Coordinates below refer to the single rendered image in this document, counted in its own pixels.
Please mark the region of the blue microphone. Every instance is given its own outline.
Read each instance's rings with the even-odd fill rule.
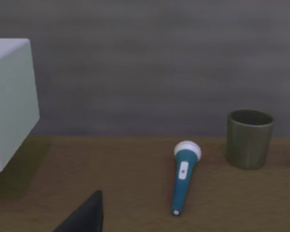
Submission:
[[[201,159],[201,149],[192,141],[182,141],[176,145],[174,155],[177,169],[171,213],[173,216],[180,216],[185,204],[193,168]]]

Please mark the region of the green cup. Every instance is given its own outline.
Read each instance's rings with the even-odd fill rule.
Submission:
[[[266,159],[273,131],[273,117],[253,109],[228,114],[226,161],[237,168],[261,168]]]

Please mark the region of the gray wall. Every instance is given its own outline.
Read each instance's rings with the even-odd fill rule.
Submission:
[[[290,0],[0,0],[31,39],[34,134],[224,135],[229,110],[290,136]]]

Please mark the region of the brown wooden table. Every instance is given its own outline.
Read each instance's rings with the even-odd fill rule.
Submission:
[[[10,169],[29,165],[26,146],[35,156],[46,139],[51,146],[25,196],[0,200],[0,232],[52,231],[98,189],[105,232],[290,232],[290,139],[273,139],[266,165],[244,171],[224,161],[222,138],[36,137]],[[175,218],[173,148],[184,139],[197,142],[203,158]]]

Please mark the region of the white box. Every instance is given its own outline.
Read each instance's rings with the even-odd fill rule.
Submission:
[[[28,39],[0,39],[0,172],[40,118]]]

